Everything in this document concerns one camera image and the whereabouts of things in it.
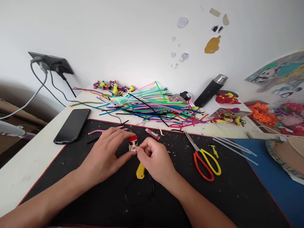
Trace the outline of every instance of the forearm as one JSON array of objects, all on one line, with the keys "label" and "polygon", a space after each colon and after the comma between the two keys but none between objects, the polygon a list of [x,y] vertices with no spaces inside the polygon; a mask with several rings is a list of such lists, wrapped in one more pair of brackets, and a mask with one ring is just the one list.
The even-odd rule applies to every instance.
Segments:
[{"label": "forearm", "polygon": [[77,170],[0,218],[1,227],[42,227],[90,186],[80,180]]},{"label": "forearm", "polygon": [[192,227],[236,227],[215,205],[196,191],[180,174],[164,186],[184,208]]}]

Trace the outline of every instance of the plug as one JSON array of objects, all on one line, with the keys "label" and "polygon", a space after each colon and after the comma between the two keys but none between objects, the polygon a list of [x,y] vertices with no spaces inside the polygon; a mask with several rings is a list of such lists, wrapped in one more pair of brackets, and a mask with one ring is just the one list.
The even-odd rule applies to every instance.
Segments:
[{"label": "plug", "polygon": [[39,66],[40,69],[45,73],[48,74],[48,70],[50,69],[50,67],[48,66],[48,64],[46,64],[45,62],[39,62]]},{"label": "plug", "polygon": [[66,78],[65,78],[65,76],[63,75],[63,72],[65,72],[66,71],[66,68],[64,67],[64,66],[62,66],[62,65],[59,65],[58,67],[56,67],[56,72],[57,72],[57,74],[63,79],[63,80],[67,80]]},{"label": "plug", "polygon": [[31,59],[31,63],[43,62],[43,61],[45,61],[45,60],[39,56],[36,56],[33,59]]}]

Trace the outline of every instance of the red mat border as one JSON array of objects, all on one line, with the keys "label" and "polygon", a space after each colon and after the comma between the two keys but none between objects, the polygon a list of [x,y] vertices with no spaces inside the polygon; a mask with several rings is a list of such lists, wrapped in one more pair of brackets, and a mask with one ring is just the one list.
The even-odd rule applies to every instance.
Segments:
[{"label": "red mat border", "polygon": [[[110,121],[104,121],[104,120],[97,120],[100,122],[106,122],[106,123],[112,123],[112,124],[119,124],[119,123],[114,123],[114,122],[110,122]],[[143,127],[143,128],[147,128],[144,126],[139,126],[139,125],[134,125],[134,124],[124,124],[124,125],[129,125],[129,126],[136,126],[136,127]],[[182,133],[179,131],[172,131],[172,130],[164,130],[164,131],[170,131],[170,132],[178,132],[178,133]],[[209,138],[213,138],[211,136],[205,136],[205,135],[198,135],[198,134],[190,134],[190,135],[197,135],[197,136],[204,136],[204,137],[209,137]],[[62,150],[66,147],[66,145],[59,151],[59,153],[56,155],[56,157],[52,160],[52,162],[49,164],[49,166],[46,168],[46,170],[42,173],[42,175],[38,178],[38,180],[35,182],[35,184],[30,188],[30,190],[28,191],[28,193],[23,197],[23,199],[20,201],[20,203],[16,206],[20,206],[20,204],[24,201],[24,199],[28,196],[28,194],[30,193],[30,191],[34,188],[34,186],[38,183],[38,181],[42,178],[42,176],[45,174],[45,172],[48,170],[48,168],[51,166],[51,164],[54,162],[54,160],[58,157],[58,155],[62,152]],[[264,184],[261,182],[259,176],[256,174],[256,172],[254,171],[254,169],[252,168],[250,162],[246,159],[246,161],[248,162],[249,166],[251,167],[252,171],[254,172],[254,174],[256,175],[256,177],[259,179],[260,183],[264,186]],[[290,227],[292,227],[289,219],[287,218],[287,216],[284,214],[284,212],[282,211],[282,209],[279,207],[278,203],[275,201],[275,199],[273,198],[273,196],[270,194],[270,192],[267,190],[267,193],[270,195],[270,197],[272,198],[272,200],[276,203],[276,205],[278,206],[278,208],[281,210],[282,214],[284,215],[284,217],[286,218],[286,220],[288,221]],[[64,226],[84,226],[84,227],[88,227],[88,228],[107,228],[104,226],[88,226],[88,225],[81,225],[81,224],[61,224]]]}]

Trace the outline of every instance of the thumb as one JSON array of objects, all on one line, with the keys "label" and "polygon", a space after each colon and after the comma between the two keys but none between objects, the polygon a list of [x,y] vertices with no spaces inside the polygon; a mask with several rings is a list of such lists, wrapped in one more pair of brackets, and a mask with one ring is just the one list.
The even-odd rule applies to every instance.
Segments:
[{"label": "thumb", "polygon": [[137,158],[143,164],[145,168],[147,168],[149,164],[150,157],[144,152],[141,147],[137,147]]},{"label": "thumb", "polygon": [[120,169],[131,157],[136,154],[136,151],[129,151],[119,157],[116,161],[117,169]]}]

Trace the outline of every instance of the red hat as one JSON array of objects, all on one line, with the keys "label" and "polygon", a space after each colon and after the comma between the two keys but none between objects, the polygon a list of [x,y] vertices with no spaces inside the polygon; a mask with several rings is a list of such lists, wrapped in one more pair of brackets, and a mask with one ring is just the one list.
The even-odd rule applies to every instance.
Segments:
[{"label": "red hat", "polygon": [[133,136],[133,137],[128,138],[128,142],[132,142],[132,141],[135,141],[135,140],[137,140],[137,136]]}]

